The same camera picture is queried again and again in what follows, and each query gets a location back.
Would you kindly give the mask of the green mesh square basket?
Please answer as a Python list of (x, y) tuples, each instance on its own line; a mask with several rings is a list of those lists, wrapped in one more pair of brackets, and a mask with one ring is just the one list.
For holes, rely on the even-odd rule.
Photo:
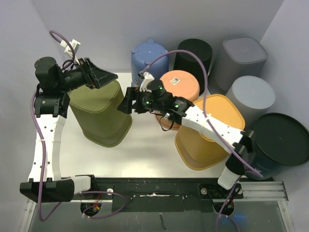
[(79, 87), (69, 93), (70, 107), (84, 136), (104, 147), (119, 145), (132, 125), (131, 115), (117, 110), (124, 99), (118, 81), (100, 89)]

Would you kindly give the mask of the blue round bin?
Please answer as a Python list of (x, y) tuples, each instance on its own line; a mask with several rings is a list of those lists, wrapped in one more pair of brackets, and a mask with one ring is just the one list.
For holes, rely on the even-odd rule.
[[(154, 40), (139, 44), (131, 50), (131, 74), (132, 74), (132, 87), (139, 87), (142, 80), (138, 77), (138, 74), (152, 63), (156, 58), (168, 51)], [(155, 79), (160, 77), (169, 71), (169, 57), (164, 56), (156, 61), (147, 72), (152, 74)]]

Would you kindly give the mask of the tan round bin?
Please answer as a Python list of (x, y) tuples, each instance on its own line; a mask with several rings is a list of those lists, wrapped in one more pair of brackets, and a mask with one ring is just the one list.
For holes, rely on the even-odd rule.
[(172, 70), (160, 78), (167, 92), (176, 97), (184, 97), (190, 101), (197, 100), (199, 96), (199, 83), (189, 72)]

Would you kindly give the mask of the tan mesh square basket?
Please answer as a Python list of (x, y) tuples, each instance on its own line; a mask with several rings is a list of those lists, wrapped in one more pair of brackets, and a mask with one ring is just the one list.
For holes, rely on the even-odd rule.
[[(224, 95), (206, 97), (206, 112), (237, 129), (245, 128), (245, 120), (236, 106)], [(193, 170), (204, 170), (223, 161), (228, 153), (216, 142), (199, 132), (180, 126), (175, 146), (184, 163)]]

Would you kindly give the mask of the black ribbed round bin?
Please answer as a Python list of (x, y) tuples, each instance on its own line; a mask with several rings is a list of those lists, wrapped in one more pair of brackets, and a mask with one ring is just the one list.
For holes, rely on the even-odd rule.
[[(195, 54), (204, 65), (206, 72), (208, 72), (212, 58), (212, 47), (209, 43), (201, 39), (186, 39), (179, 43), (178, 50), (186, 50)], [(189, 72), (199, 82), (204, 81), (203, 71), (199, 63), (187, 53), (176, 54), (173, 69)]]

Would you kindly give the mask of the grey mesh square basket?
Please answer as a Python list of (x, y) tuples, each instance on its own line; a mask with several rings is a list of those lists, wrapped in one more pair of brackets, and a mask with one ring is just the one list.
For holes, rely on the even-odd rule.
[(267, 58), (267, 51), (254, 38), (225, 39), (210, 70), (209, 92), (225, 95), (237, 78), (259, 76)]

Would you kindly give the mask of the light grey round bin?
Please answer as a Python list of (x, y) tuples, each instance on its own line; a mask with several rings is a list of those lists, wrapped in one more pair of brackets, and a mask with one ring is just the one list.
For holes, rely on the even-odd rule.
[(275, 91), (268, 82), (249, 75), (236, 79), (226, 96), (239, 110), (247, 126), (263, 115), (276, 100)]

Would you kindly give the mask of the dark navy round bin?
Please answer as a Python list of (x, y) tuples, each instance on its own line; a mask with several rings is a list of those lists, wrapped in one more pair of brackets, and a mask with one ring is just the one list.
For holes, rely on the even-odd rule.
[(253, 154), (248, 163), (262, 177), (246, 172), (253, 180), (266, 180), (309, 161), (309, 131), (296, 119), (281, 113), (268, 113), (252, 125), (255, 134)]

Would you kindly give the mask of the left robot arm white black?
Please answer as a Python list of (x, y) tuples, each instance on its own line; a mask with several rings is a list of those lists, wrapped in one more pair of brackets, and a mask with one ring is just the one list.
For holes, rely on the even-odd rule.
[(70, 104), (69, 92), (86, 86), (100, 89), (118, 76), (97, 67), (89, 58), (81, 58), (72, 70), (62, 70), (53, 57), (43, 57), (35, 64), (39, 83), (31, 101), (30, 113), (36, 127), (32, 168), (20, 193), (36, 203), (70, 202), (82, 193), (92, 199), (98, 186), (92, 175), (62, 178), (59, 158), (63, 127)]

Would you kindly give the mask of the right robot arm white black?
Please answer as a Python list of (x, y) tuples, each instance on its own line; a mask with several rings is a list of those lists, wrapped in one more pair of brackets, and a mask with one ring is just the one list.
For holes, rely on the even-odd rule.
[(233, 128), (204, 113), (188, 99), (173, 96), (165, 90), (160, 80), (151, 81), (144, 87), (128, 87), (117, 109), (125, 114), (160, 112), (167, 119), (212, 139), (230, 153), (215, 185), (215, 192), (219, 197), (225, 198), (231, 194), (232, 187), (241, 176), (260, 175), (243, 159), (245, 153), (253, 151), (253, 132)]

